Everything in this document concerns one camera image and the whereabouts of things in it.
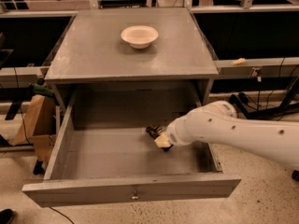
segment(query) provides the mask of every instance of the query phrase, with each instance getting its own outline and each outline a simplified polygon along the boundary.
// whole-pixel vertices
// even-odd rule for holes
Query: white robotic arm
[[[218,101],[195,108],[166,130],[174,146],[194,141],[238,147],[299,170],[299,123],[238,119],[234,107]]]

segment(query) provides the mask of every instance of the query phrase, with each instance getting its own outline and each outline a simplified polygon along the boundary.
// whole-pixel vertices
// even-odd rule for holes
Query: concrete floor
[[[115,203],[57,207],[76,224],[98,223],[299,223],[299,182],[292,170],[242,150],[215,145],[223,171],[242,181],[227,199],[152,203]],[[33,175],[33,152],[0,153],[0,210],[16,212],[12,224],[70,223],[41,208],[21,192],[24,184],[40,182]]]

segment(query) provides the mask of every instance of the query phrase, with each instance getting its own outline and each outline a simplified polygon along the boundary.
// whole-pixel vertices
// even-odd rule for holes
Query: bowl
[[[121,38],[132,48],[144,49],[158,38],[158,32],[150,26],[130,26],[121,33]]]

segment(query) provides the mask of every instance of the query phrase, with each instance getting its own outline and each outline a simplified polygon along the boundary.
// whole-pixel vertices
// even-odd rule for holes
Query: open drawer
[[[209,144],[164,152],[145,132],[198,104],[189,81],[77,85],[43,182],[23,192],[41,206],[228,197],[240,178]]]

